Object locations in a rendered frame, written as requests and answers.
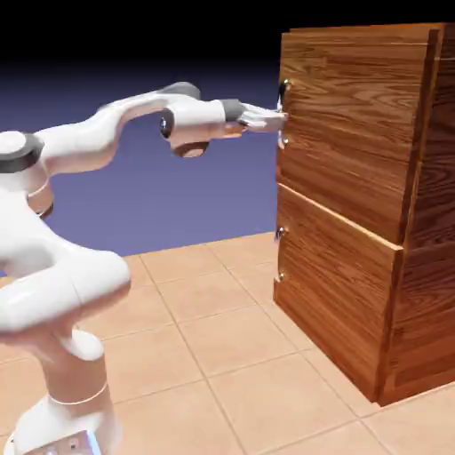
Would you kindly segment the wooden cabinet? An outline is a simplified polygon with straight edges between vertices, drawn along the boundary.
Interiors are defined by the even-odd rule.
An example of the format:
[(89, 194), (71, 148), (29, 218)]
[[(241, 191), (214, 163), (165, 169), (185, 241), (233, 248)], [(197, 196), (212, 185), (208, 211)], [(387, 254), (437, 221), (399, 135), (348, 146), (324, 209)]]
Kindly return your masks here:
[(380, 405), (455, 381), (455, 23), (442, 30), (410, 169)]

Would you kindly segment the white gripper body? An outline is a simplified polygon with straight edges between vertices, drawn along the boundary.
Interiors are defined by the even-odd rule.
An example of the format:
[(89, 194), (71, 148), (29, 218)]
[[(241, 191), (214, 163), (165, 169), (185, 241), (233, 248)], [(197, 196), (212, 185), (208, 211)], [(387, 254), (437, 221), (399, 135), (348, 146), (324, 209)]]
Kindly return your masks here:
[(279, 132), (283, 129), (288, 114), (273, 109), (242, 103), (243, 113), (236, 120), (248, 132)]

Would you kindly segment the small wooden cabinet door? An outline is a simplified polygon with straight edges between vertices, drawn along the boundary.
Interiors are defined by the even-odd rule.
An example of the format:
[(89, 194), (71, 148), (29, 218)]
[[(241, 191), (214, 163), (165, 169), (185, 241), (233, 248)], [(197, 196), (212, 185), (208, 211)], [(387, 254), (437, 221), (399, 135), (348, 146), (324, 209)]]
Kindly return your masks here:
[(384, 384), (403, 248), (280, 185), (275, 302), (372, 402)]

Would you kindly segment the long curved metal handle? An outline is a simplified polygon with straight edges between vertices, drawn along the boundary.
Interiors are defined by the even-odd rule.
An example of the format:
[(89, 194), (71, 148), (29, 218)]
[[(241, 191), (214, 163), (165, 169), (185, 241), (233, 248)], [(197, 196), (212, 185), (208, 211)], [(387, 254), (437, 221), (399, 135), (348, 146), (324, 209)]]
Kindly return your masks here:
[(276, 104), (276, 112), (278, 114), (281, 114), (283, 117), (283, 124), (281, 128), (279, 129), (277, 133), (277, 145), (280, 149), (285, 149), (286, 145), (288, 144), (288, 140), (284, 137), (283, 135), (283, 128), (286, 124), (286, 121), (288, 119), (288, 114), (283, 110), (283, 105), (284, 105), (284, 98), (286, 93), (288, 92), (288, 89), (291, 86), (291, 82), (288, 79), (284, 79), (280, 85), (279, 85), (279, 91), (278, 91), (278, 100)]

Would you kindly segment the large wooden cabinet door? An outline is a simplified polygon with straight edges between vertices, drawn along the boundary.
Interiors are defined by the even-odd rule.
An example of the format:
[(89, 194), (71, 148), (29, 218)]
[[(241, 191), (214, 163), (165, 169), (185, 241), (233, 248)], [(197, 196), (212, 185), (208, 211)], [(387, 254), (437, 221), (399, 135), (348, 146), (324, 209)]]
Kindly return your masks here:
[(402, 243), (441, 30), (419, 24), (284, 34), (280, 78), (291, 86), (279, 182)]

